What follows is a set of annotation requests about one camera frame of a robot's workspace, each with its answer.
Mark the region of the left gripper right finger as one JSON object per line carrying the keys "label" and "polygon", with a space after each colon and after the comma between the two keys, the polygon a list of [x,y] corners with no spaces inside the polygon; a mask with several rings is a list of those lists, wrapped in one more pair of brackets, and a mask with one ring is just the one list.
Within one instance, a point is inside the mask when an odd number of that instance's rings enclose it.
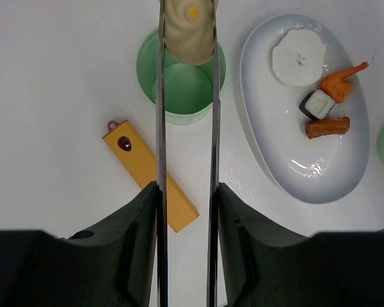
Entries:
{"label": "left gripper right finger", "polygon": [[384,231],[305,237],[218,196],[229,306],[384,306]]}

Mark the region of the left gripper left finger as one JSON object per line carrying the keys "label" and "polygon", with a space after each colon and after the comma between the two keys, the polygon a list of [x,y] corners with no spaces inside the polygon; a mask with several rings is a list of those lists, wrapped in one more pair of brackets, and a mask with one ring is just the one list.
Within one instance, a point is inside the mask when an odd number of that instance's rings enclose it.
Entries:
{"label": "left gripper left finger", "polygon": [[59,239],[0,230],[0,306],[147,306],[156,246],[155,182],[102,221]]}

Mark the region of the metal tongs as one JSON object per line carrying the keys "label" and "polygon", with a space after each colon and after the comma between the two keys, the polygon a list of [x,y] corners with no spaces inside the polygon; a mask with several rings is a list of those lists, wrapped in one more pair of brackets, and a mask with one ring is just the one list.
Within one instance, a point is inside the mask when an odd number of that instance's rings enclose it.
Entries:
{"label": "metal tongs", "polygon": [[[164,1],[159,5],[159,43],[157,48],[157,99],[156,99],[156,169],[157,195],[157,295],[158,306],[168,306],[168,225],[167,225],[167,167],[166,167],[166,110],[164,97]],[[220,60],[216,27],[216,7],[212,7],[212,32],[214,35],[213,59],[213,98],[212,98],[212,143],[211,143],[211,183],[209,202],[209,232],[207,254],[206,305],[218,305],[218,186],[220,158]]]}

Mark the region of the brown sausage piece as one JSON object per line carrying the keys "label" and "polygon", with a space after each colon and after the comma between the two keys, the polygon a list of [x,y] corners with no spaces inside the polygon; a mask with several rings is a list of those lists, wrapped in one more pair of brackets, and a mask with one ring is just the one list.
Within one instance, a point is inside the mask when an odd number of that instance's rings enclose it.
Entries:
{"label": "brown sausage piece", "polygon": [[329,135],[343,135],[348,132],[351,120],[348,117],[325,118],[310,121],[305,126],[305,134],[309,139]]}

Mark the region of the green lunch cup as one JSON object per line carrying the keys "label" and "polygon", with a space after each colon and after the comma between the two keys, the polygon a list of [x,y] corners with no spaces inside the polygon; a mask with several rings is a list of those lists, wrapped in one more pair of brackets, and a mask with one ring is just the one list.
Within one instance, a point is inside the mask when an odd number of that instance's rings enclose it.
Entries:
{"label": "green lunch cup", "polygon": [[[136,61],[140,88],[153,104],[157,100],[158,43],[159,30],[155,28],[142,42]],[[163,69],[166,121],[190,125],[203,118],[212,106],[214,60],[191,66],[166,52]]]}

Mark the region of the orange toy carrot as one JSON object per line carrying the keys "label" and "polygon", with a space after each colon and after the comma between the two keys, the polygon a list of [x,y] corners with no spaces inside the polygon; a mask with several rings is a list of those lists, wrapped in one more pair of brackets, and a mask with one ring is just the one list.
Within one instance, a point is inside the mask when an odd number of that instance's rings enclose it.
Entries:
{"label": "orange toy carrot", "polygon": [[332,73],[319,83],[319,89],[334,99],[336,104],[341,104],[346,101],[354,87],[354,84],[346,79],[366,69],[368,66],[369,63],[365,61],[358,66]]}

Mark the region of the white round rice cake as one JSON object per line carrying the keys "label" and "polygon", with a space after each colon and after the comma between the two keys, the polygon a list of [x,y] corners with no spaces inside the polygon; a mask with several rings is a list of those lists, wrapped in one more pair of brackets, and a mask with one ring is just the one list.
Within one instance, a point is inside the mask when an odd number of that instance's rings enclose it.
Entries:
{"label": "white round rice cake", "polygon": [[272,71],[285,85],[309,86],[320,79],[325,54],[326,45],[316,32],[291,29],[272,50]]}

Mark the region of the cream steamed bun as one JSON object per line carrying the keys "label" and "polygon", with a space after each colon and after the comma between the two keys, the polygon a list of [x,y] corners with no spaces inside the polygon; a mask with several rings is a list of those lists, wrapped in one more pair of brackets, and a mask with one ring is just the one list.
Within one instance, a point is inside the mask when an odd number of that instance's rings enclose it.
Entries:
{"label": "cream steamed bun", "polygon": [[218,2],[164,2],[164,41],[172,57],[187,65],[203,65],[214,54],[214,12]]}

